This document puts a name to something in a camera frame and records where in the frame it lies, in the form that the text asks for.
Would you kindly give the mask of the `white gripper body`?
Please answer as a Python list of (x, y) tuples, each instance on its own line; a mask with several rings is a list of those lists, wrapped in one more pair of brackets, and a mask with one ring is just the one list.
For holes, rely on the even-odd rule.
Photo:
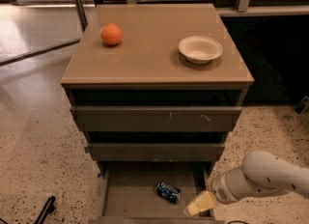
[(250, 193), (240, 166), (214, 177), (210, 190), (221, 204), (232, 204)]

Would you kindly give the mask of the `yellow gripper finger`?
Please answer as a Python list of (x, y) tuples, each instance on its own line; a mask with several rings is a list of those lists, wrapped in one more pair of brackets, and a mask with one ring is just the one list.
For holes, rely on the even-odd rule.
[(186, 205), (183, 212), (186, 216), (194, 216), (206, 210), (213, 209), (216, 203), (217, 200), (214, 194), (204, 190)]

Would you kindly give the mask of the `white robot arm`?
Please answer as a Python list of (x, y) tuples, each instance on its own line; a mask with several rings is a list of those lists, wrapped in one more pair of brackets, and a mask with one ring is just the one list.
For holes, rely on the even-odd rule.
[(262, 198), (295, 192), (309, 197), (309, 169), (299, 167), (275, 154), (252, 151), (242, 164), (216, 177), (210, 189), (189, 202), (184, 214), (194, 216), (215, 207), (216, 203), (233, 204), (244, 198)]

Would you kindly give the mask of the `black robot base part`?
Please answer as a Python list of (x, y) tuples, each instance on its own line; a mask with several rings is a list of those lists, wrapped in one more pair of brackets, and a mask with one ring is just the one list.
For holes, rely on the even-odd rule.
[(34, 224), (43, 224), (44, 220), (47, 218), (49, 214), (54, 212), (55, 206), (54, 203), (56, 201), (56, 198), (54, 196), (51, 196), (47, 199), (45, 202), (39, 216), (35, 220)]

